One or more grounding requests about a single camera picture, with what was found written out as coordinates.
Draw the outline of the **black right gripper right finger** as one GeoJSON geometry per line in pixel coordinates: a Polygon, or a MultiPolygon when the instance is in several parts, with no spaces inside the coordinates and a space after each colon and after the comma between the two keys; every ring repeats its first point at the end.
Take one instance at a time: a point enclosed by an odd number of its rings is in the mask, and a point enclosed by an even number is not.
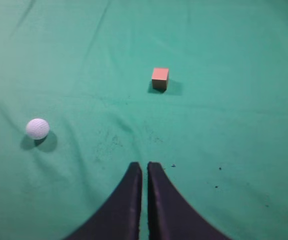
{"type": "Polygon", "coordinates": [[[147,212],[150,240],[228,240],[178,192],[159,162],[149,162],[147,212]]]}

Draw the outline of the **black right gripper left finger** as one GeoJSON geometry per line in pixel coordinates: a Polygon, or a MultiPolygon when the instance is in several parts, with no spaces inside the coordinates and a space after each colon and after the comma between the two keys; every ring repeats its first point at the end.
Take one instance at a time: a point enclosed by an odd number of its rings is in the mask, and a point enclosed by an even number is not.
{"type": "Polygon", "coordinates": [[[105,203],[67,240],[138,240],[142,208],[143,174],[132,162],[105,203]]]}

